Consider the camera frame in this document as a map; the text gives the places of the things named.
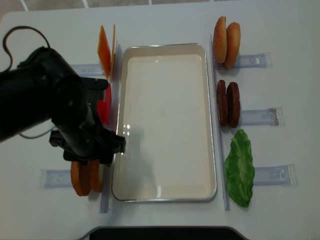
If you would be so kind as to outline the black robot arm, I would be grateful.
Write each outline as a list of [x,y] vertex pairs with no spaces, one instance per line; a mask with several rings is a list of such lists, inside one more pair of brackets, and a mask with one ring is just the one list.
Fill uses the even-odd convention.
[[6,141],[47,120],[49,138],[70,162],[109,165],[126,140],[103,127],[98,101],[109,83],[80,77],[54,49],[40,47],[15,70],[0,75],[0,139]]

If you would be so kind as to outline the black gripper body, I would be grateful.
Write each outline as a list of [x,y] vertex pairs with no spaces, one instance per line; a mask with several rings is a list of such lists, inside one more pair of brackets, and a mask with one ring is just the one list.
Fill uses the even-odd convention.
[[72,129],[71,131],[53,130],[49,143],[63,149],[63,158],[69,162],[87,165],[99,160],[100,164],[110,166],[116,153],[124,153],[126,139],[101,124]]

